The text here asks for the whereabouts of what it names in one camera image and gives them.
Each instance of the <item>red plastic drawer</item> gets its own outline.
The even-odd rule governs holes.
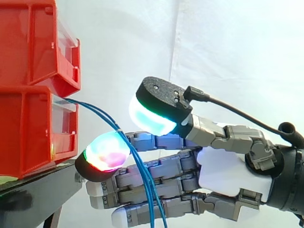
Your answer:
[[[46,86],[0,87],[0,104],[0,176],[23,178],[77,155],[77,105]]]
[[[80,42],[54,0],[0,0],[0,85],[43,85],[60,97],[80,90]]]

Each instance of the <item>green light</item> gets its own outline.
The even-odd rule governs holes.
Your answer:
[[[175,122],[172,122],[146,109],[142,104],[139,103],[136,96],[134,96],[131,100],[129,113],[132,121],[137,126],[139,126],[142,130],[157,136],[168,134],[176,127]]]
[[[100,171],[121,168],[129,154],[130,148],[117,132],[98,136],[84,151],[86,161]]]

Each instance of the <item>white fabric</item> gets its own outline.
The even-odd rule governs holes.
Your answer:
[[[73,97],[103,108],[126,132],[138,130],[128,116],[128,104],[145,76],[170,77],[179,85],[196,86],[274,127],[282,121],[291,121],[304,132],[303,1],[57,0],[57,3],[63,18],[81,40],[82,90]],[[216,122],[250,125],[212,104],[194,107],[195,114]],[[81,108],[79,152],[109,130]],[[159,157],[158,152],[141,155],[145,160]],[[59,228],[111,228],[112,211],[91,208],[83,187],[63,206]],[[297,227],[297,219],[290,213],[262,206],[254,219],[238,223],[205,212],[200,216],[171,218],[168,224],[170,228],[285,228]],[[160,219],[156,227],[162,227]]]

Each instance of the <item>blue cable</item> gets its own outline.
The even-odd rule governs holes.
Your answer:
[[[103,113],[108,119],[110,119],[110,120],[116,125],[116,127],[117,127],[118,129],[121,129],[121,128],[119,127],[119,125],[116,124],[115,120],[114,120],[108,113],[106,113],[104,110],[102,110],[102,109],[100,109],[100,108],[98,108],[98,107],[96,107],[96,106],[94,106],[94,105],[92,105],[92,104],[89,104],[89,103],[78,102],[78,101],[73,100],[73,99],[66,99],[66,100],[67,100],[67,101],[72,101],[72,102],[75,102],[75,103],[78,103],[78,104],[81,104],[81,105],[85,104],[85,105],[87,105],[87,106],[89,106],[89,107],[91,107],[91,108],[93,108],[93,109],[96,109],[96,110],[100,111],[100,112]],[[134,146],[133,146],[132,144],[129,143],[129,140],[127,140],[127,141],[128,141],[127,144],[128,144],[128,146],[129,146],[129,148],[130,148],[130,146],[132,147],[132,148],[130,148],[130,150],[131,150],[131,149],[134,150],[133,153],[135,153],[136,156],[138,156],[139,161],[142,163],[142,160],[141,160],[141,158],[139,157],[139,155],[138,155],[136,149],[134,148]],[[153,178],[152,178],[150,172],[148,171],[148,169],[147,169],[146,167],[145,167],[144,171],[145,171],[145,174],[148,176],[148,178],[149,178],[149,180],[150,180],[149,183],[150,183],[150,186],[152,187],[153,194],[154,194],[154,196],[155,196],[155,198],[156,198],[156,201],[157,201],[159,210],[160,210],[160,212],[161,212],[162,221],[163,221],[163,223],[164,223],[165,228],[167,228],[166,216],[165,216],[165,213],[164,213],[162,204],[161,204],[161,202],[160,202],[159,196],[158,196],[158,194],[157,194],[154,180],[153,180]]]
[[[110,115],[108,115],[106,112],[104,112],[103,110],[101,110],[97,107],[93,107],[93,105],[88,104],[88,103],[82,103],[82,102],[72,100],[72,99],[66,99],[66,100],[71,102],[71,103],[80,104],[80,105],[88,108],[89,110],[93,111],[95,114],[97,114],[99,117],[101,117],[105,122],[107,122],[114,130],[116,130],[119,133],[119,135],[122,137],[122,139],[127,143],[127,145],[130,148],[130,151],[132,152],[132,155],[134,156],[135,162],[136,162],[136,164],[139,168],[140,174],[141,174],[143,182],[144,182],[146,196],[147,196],[147,200],[148,200],[148,204],[149,204],[150,223],[151,223],[151,227],[153,228],[154,227],[153,195],[152,195],[151,189],[148,188],[148,186],[151,186],[151,183],[150,183],[150,180],[146,176],[148,170],[143,165],[143,161],[139,157],[136,149],[133,147],[133,145],[130,144],[129,140],[127,139],[125,134],[121,131],[120,127],[115,123],[114,119]],[[102,114],[104,114],[108,119],[106,119],[105,116],[103,116],[99,112],[97,112],[94,108],[97,109],[98,111],[100,111]]]

